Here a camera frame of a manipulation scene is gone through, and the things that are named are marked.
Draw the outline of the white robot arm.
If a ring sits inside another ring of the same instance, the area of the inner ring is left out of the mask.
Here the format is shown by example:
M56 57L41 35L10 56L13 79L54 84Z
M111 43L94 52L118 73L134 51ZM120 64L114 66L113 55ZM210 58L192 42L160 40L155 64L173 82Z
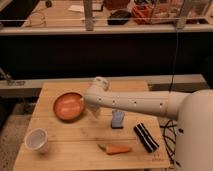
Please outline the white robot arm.
M87 103L136 113L166 117L178 122L175 171L213 169L213 90L116 92L109 82L95 77L84 93Z

